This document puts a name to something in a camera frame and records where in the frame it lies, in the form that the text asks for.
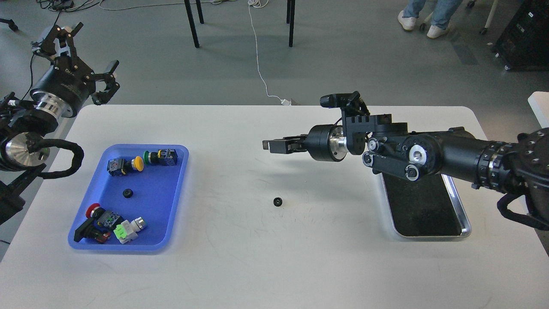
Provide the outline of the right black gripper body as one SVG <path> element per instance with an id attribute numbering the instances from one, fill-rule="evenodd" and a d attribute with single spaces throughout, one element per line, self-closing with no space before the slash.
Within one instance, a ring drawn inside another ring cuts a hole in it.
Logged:
<path id="1" fill-rule="evenodd" d="M 314 160 L 342 161 L 348 153 L 343 127 L 334 124 L 315 125 L 308 132 L 305 148 Z"/>

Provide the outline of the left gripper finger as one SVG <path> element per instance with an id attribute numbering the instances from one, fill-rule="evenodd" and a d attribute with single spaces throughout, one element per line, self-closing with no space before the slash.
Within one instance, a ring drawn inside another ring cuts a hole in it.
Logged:
<path id="1" fill-rule="evenodd" d="M 74 27 L 55 24 L 51 29 L 45 29 L 40 39 L 31 44 L 33 54 L 48 59 L 56 69 L 90 80 L 93 70 L 77 55 L 74 46 L 74 37 L 83 27 L 83 23 Z"/>
<path id="2" fill-rule="evenodd" d="M 105 73 L 98 73 L 95 74 L 94 72 L 91 72 L 88 80 L 95 84 L 95 82 L 104 82 L 105 88 L 102 91 L 96 91 L 91 95 L 92 101 L 95 105 L 102 105 L 107 104 L 114 94 L 120 89 L 120 84 L 116 81 L 115 78 L 115 70 L 120 64 L 120 61 L 114 60 L 112 61 L 107 68 L 107 71 Z"/>

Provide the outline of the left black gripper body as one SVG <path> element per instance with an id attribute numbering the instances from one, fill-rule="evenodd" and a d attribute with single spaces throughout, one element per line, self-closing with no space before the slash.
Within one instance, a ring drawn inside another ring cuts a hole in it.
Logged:
<path id="1" fill-rule="evenodd" d="M 36 102 L 47 94 L 56 96 L 70 107 L 71 112 L 63 114 L 63 117 L 76 117 L 88 97 L 96 91 L 95 83 L 86 79 L 93 72 L 83 64 L 78 64 L 74 72 L 60 64 L 52 65 L 30 91 L 30 96 Z"/>

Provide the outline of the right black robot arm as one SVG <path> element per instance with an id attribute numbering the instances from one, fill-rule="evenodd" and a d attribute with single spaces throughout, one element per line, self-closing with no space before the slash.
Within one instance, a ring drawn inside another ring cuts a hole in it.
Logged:
<path id="1" fill-rule="evenodd" d="M 464 127 L 409 132 L 390 114 L 373 115 L 358 92 L 323 96 L 324 108 L 341 110 L 341 125 L 316 125 L 309 133 L 264 140 L 271 153 L 308 152 L 317 161 L 339 162 L 361 155 L 375 174 L 409 181 L 444 174 L 504 194 L 501 215 L 538 230 L 548 230 L 548 129 L 520 133 L 517 142 L 476 139 Z"/>

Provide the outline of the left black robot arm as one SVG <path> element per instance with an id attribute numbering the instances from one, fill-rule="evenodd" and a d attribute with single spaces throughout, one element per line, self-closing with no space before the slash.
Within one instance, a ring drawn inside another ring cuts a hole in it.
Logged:
<path id="1" fill-rule="evenodd" d="M 59 119 L 76 117 L 89 97 L 96 105 L 107 104 L 120 88 L 114 76 L 117 60 L 106 72 L 95 73 L 77 55 L 74 37 L 83 25 L 45 29 L 41 41 L 33 42 L 33 54 L 48 59 L 49 70 L 30 91 L 29 100 L 16 98 L 14 92 L 1 100 L 0 167 L 2 171 L 20 172 L 10 184 L 1 184 L 2 223 L 23 209 L 21 193 L 35 178 L 64 178 L 81 167 L 84 151 L 79 145 L 45 138 L 57 129 Z M 73 153 L 69 168 L 45 172 L 51 147 Z"/>

